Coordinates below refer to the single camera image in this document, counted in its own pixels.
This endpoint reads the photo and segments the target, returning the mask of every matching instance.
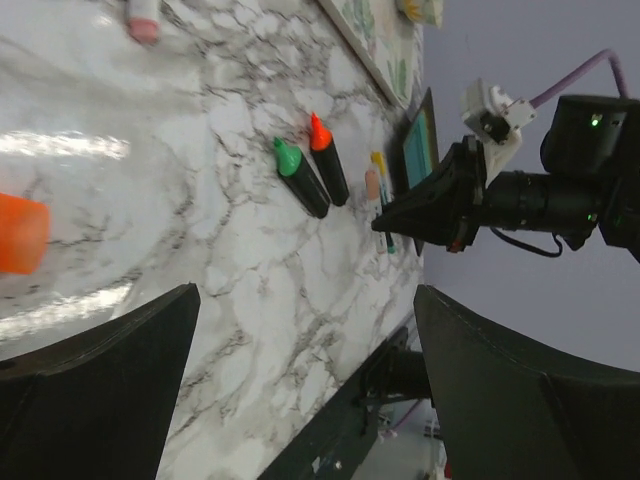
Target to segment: orange marker cap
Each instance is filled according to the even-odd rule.
[[[32,273],[49,239],[49,208],[0,193],[0,272]]]
[[[333,140],[331,130],[322,125],[322,121],[314,113],[311,114],[311,150],[324,150]]]

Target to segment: pink object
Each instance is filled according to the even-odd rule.
[[[138,43],[152,45],[158,41],[158,22],[148,18],[130,18],[129,35]]]

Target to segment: marble table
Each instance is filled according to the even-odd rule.
[[[420,262],[376,255],[363,185],[402,112],[312,0],[164,1],[150,49],[120,1],[5,3],[0,191],[53,224],[35,274],[0,276],[0,359],[195,282],[158,478],[256,478],[411,310]],[[352,192],[322,221],[271,151],[305,147],[312,110]]]

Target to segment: gray wall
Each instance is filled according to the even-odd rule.
[[[426,79],[434,93],[440,154],[467,133],[459,97],[474,78],[532,98],[592,54],[614,48],[629,88],[640,96],[637,0],[444,0],[444,27],[425,32]],[[572,92],[615,95],[607,64]],[[540,172],[539,145],[555,101],[524,130],[525,146],[508,169]],[[554,249],[550,235],[519,237]],[[557,260],[503,244],[489,231],[458,255],[424,252],[425,275],[475,311],[551,346],[640,371],[640,265],[606,247],[599,233]]]

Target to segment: purple cable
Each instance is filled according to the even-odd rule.
[[[389,430],[386,430],[382,436],[384,438],[389,438],[393,436],[393,433],[395,432],[396,429],[400,428],[402,425],[404,425],[404,422],[406,422],[409,417],[411,416],[411,414],[415,411],[416,408],[418,408],[418,406],[422,403],[422,400],[417,400],[416,403],[414,403],[411,408],[409,410],[407,410],[407,413],[404,414],[404,416],[398,420],[398,423],[396,423],[393,427],[391,427]]]
[[[531,106],[533,108],[538,108],[543,103],[548,102],[549,100],[551,100],[551,98],[555,97],[562,90],[574,83],[605,58],[609,60],[609,63],[611,64],[611,70],[613,71],[613,76],[616,80],[616,86],[618,87],[620,96],[622,98],[629,98],[629,90],[627,89],[627,82],[625,81],[624,75],[622,74],[620,59],[613,50],[606,49],[591,57],[569,75],[560,80],[558,83],[531,100]]]

